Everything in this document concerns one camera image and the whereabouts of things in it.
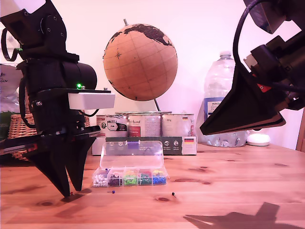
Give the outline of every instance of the wicker basket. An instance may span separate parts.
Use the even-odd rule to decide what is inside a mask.
[[[25,118],[28,120],[30,124],[34,124],[34,119],[32,114],[26,114]],[[90,120],[89,117],[85,116],[85,127],[90,126]],[[13,114],[11,116],[10,121],[10,130],[9,130],[9,136],[8,139],[17,138],[17,137],[25,137],[25,136],[32,136],[36,135],[36,129],[28,128],[25,123],[23,122],[20,114]],[[22,155],[26,153],[26,150],[21,150],[18,152],[13,153],[13,157],[17,158],[19,160],[25,160],[28,161],[27,158],[23,157]]]

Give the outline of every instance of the wooden table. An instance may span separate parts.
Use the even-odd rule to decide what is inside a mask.
[[[1,229],[305,228],[303,152],[199,145],[165,156],[170,180],[154,187],[92,188],[99,159],[88,156],[83,191],[64,199],[35,167],[1,168]]]

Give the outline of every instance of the cork globe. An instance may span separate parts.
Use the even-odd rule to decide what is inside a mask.
[[[178,67],[176,49],[158,28],[125,26],[109,40],[103,57],[106,76],[123,96],[148,101],[165,93]]]

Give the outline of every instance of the water bottle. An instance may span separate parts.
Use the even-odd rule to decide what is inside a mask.
[[[199,143],[211,146],[238,147],[243,146],[246,142],[246,131],[204,136],[199,129],[231,90],[235,68],[235,61],[231,55],[230,51],[221,52],[220,59],[212,64],[205,78],[204,100],[196,122]]]

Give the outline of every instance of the black cable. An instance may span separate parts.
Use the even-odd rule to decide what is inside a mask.
[[[249,14],[249,12],[258,4],[263,3],[263,2],[276,2],[276,0],[253,0],[248,6],[247,8],[244,10],[238,25],[237,25],[237,29],[235,32],[235,36],[234,36],[234,41],[233,41],[233,57],[235,59],[235,64],[238,67],[238,70],[243,71],[243,75],[248,75],[249,77],[252,77],[252,75],[244,68],[239,54],[238,54],[238,44],[239,44],[239,39],[240,39],[240,34],[242,32],[242,28],[245,22],[245,19],[247,17],[247,15]],[[295,87],[295,86],[288,86],[282,83],[267,83],[267,82],[260,82],[259,79],[254,78],[254,80],[256,81],[256,83],[259,83],[261,85],[264,86],[269,86],[272,87],[274,89],[278,89],[281,91],[289,91],[289,92],[296,92],[296,93],[305,93],[305,89],[304,88],[300,88],[300,87]]]
[[[25,123],[25,125],[28,128],[35,129],[36,128],[35,124],[29,124],[28,120],[25,118],[25,84],[26,84],[26,76],[24,76],[20,80],[20,84],[19,84],[19,109],[20,109],[20,115],[21,115],[21,118],[22,118],[23,122]]]
[[[6,46],[6,34],[8,32],[8,29],[7,28],[4,28],[2,30],[2,35],[1,35],[1,47],[2,47],[2,53],[3,53],[3,56],[4,58],[7,60],[7,61],[15,61],[16,58],[17,58],[17,55],[18,55],[18,49],[14,49],[13,50],[13,55],[12,57],[10,57],[9,55],[9,52],[8,52],[8,48]]]
[[[253,0],[248,6],[247,8],[244,10],[239,22],[238,22],[238,25],[237,25],[237,28],[236,28],[236,32],[235,32],[235,35],[234,35],[234,40],[233,40],[233,57],[235,59],[235,64],[237,66],[241,66],[242,65],[242,62],[240,60],[240,57],[239,57],[239,54],[238,54],[238,44],[239,44],[239,39],[240,39],[240,34],[242,32],[242,28],[243,28],[243,25],[244,25],[244,21],[246,20],[246,17],[248,16],[249,12],[258,4],[262,3],[262,2],[272,2],[272,1],[275,1],[275,0]]]
[[[84,115],[84,116],[87,116],[87,117],[93,117],[96,115],[96,113],[99,111],[99,109],[96,109],[95,112],[93,112],[93,114],[86,114],[84,113],[83,111],[79,110],[79,112]]]

